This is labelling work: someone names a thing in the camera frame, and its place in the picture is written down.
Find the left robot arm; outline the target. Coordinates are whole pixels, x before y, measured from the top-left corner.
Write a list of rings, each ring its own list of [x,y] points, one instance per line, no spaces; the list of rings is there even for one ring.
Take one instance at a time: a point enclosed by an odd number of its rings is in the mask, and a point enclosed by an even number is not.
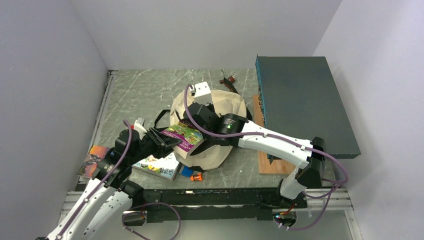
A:
[[[98,165],[85,190],[46,240],[94,240],[101,228],[124,211],[144,203],[144,189],[128,180],[132,166],[149,156],[164,158],[181,143],[151,128],[143,136],[130,126],[121,131]]]

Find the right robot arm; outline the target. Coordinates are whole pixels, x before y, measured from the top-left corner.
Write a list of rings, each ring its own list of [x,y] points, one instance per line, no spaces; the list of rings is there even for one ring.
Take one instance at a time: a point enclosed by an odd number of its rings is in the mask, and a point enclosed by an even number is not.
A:
[[[184,105],[184,118],[201,131],[208,144],[253,149],[293,164],[295,169],[275,194],[282,208],[289,207],[304,190],[323,186],[326,147],[320,137],[289,137],[233,113],[219,117],[211,107],[196,102]]]

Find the beige canvas backpack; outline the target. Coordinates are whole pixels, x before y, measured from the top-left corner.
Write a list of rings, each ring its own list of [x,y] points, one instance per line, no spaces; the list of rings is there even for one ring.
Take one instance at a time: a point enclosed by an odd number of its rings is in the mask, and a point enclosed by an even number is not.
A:
[[[211,90],[206,82],[190,86],[173,99],[170,125],[160,129],[167,137],[180,140],[173,148],[179,161],[197,171],[218,168],[238,145],[243,126],[253,119],[234,87],[235,77],[223,77],[228,90]]]

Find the purple green paperback book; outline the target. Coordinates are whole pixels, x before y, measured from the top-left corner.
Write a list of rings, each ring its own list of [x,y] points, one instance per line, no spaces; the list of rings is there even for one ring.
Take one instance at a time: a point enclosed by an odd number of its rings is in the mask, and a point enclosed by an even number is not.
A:
[[[161,133],[168,137],[181,140],[173,150],[183,159],[186,159],[187,156],[204,142],[202,133],[187,119],[178,121],[162,130]]]

